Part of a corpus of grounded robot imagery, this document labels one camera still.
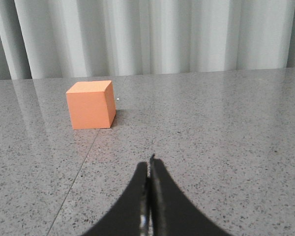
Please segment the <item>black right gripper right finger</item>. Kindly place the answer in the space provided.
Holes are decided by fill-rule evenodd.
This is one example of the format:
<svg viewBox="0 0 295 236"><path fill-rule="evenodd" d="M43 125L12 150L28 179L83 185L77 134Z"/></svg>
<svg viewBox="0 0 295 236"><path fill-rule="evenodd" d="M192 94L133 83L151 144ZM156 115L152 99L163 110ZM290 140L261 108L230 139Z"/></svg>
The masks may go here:
<svg viewBox="0 0 295 236"><path fill-rule="evenodd" d="M150 158L150 209L155 236L228 236L176 185L163 161Z"/></svg>

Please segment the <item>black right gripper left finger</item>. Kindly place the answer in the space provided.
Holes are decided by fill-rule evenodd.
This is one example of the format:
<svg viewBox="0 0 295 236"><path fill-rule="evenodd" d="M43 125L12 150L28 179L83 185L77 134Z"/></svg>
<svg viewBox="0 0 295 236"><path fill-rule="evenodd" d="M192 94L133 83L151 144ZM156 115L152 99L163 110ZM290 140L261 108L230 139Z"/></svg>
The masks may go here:
<svg viewBox="0 0 295 236"><path fill-rule="evenodd" d="M85 236L148 235L148 165L140 162L132 179L111 209Z"/></svg>

